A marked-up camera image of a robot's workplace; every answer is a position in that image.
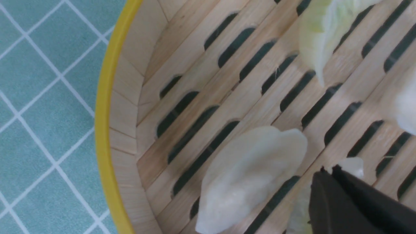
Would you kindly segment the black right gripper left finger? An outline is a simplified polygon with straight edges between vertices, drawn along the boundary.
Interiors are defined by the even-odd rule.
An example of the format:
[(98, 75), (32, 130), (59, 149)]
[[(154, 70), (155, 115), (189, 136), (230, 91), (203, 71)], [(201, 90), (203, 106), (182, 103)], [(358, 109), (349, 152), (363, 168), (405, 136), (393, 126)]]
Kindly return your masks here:
[(309, 217), (314, 234), (381, 234), (324, 167), (313, 175)]

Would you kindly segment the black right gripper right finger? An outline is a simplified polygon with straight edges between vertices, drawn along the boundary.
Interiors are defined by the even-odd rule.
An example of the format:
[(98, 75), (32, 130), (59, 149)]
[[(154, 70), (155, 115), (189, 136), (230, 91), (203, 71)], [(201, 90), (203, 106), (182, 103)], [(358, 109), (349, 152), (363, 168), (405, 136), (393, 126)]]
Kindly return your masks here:
[(414, 210), (344, 171), (339, 165), (332, 168), (332, 177), (367, 221), (383, 234), (414, 234), (416, 232)]

